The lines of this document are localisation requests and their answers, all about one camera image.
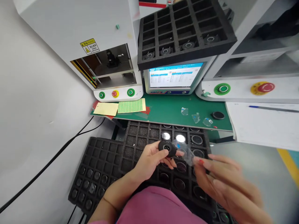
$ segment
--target software interface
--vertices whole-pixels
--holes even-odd
[[[175,65],[149,70],[150,87],[190,87],[203,63]]]

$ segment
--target hand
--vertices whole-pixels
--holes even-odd
[[[148,180],[160,162],[167,164],[170,169],[177,167],[174,159],[166,158],[168,150],[164,149],[159,151],[159,142],[160,141],[145,146],[135,168],[132,170],[134,178],[136,178],[137,181],[143,182]],[[177,151],[176,155],[182,156],[183,152]]]
[[[241,166],[222,155],[209,154],[212,160],[194,158],[194,170],[199,185],[240,224],[271,224],[263,210],[256,186],[244,179]]]

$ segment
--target green sticker sheet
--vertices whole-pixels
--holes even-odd
[[[131,113],[145,111],[145,98],[136,101],[124,101],[118,103],[118,113]]]

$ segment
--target warning label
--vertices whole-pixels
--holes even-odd
[[[80,44],[86,54],[92,54],[92,53],[100,51],[100,49],[97,46],[96,41],[93,38],[90,40],[84,41]]]

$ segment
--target computer monitor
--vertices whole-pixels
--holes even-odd
[[[148,94],[191,94],[210,67],[215,56],[144,71]]]

